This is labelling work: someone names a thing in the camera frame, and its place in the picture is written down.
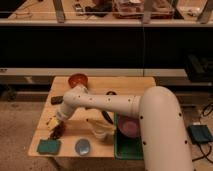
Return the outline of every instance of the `table top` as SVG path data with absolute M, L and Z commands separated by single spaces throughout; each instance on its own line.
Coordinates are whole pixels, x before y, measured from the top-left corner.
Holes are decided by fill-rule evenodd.
M 88 78 L 88 90 L 93 94 L 106 94 L 108 91 L 115 91 L 118 95 L 142 95 L 150 86 L 155 86 L 155 80 L 152 77 Z M 54 116 L 59 107 L 59 105 L 51 105 L 50 99 L 53 96 L 63 95 L 69 89 L 68 77 L 55 77 L 28 151 L 29 156 L 48 156 L 40 155 L 36 150 L 40 139 L 49 137 L 50 132 L 46 122 Z M 60 138 L 61 148 L 55 157 L 78 157 L 79 155 L 74 148 L 76 142 L 81 138 L 88 139 L 91 145 L 91 151 L 87 157 L 114 157 L 113 136 L 109 136 L 104 142 L 96 139 L 86 122 L 87 118 L 104 120 L 101 112 L 97 109 L 78 108 L 73 117 L 66 122 L 65 132 Z
M 95 4 L 92 2 L 92 0 L 85 0 L 85 1 L 79 1 L 79 0 L 61 0 L 65 18 L 66 20 L 101 20 L 101 21 L 112 21 L 112 20 L 119 20 L 115 17 L 113 12 L 108 13 L 104 17 L 96 17 L 94 15 L 87 16 L 77 16 L 73 5 L 75 3 L 80 3 L 83 8 L 86 6 L 95 6 Z M 203 9 L 205 3 L 207 0 L 179 0 L 177 4 L 177 10 L 182 15 L 183 19 L 185 21 L 196 21 L 197 17 L 192 17 L 187 14 L 187 11 L 189 9 L 195 9 L 199 8 L 200 10 Z M 56 20 L 56 14 L 55 14 L 55 8 L 53 5 L 52 0 L 43 0 L 41 2 L 38 2 L 38 0 L 27 0 L 22 6 L 20 6 L 19 9 L 17 9 L 8 19 L 25 19 L 25 20 Z

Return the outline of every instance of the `black wall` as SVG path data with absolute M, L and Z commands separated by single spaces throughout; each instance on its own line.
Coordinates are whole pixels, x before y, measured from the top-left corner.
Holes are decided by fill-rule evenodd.
M 0 27 L 0 67 L 183 68 L 213 28 Z
M 7 18 L 26 0 L 0 0 L 0 18 Z

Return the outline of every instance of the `brown bowl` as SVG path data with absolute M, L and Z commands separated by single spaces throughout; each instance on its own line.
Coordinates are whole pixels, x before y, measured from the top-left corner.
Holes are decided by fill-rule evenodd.
M 78 84 L 82 84 L 87 87 L 88 77 L 85 74 L 77 73 L 69 77 L 68 83 L 71 88 L 74 88 Z

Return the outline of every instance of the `white cylinder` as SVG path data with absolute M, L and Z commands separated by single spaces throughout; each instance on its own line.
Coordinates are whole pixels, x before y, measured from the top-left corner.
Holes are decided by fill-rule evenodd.
M 140 127 L 147 171 L 193 171 L 180 105 L 167 88 L 155 86 L 140 101 Z

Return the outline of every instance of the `dark green mat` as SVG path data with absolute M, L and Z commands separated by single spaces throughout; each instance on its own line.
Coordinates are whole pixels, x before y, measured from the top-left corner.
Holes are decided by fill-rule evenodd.
M 37 152 L 40 154 L 58 154 L 61 146 L 59 140 L 40 140 Z
M 117 115 L 115 115 L 115 124 L 117 125 Z M 116 159 L 141 160 L 143 159 L 143 150 L 141 138 L 128 138 L 123 135 L 118 127 L 114 136 L 114 153 Z

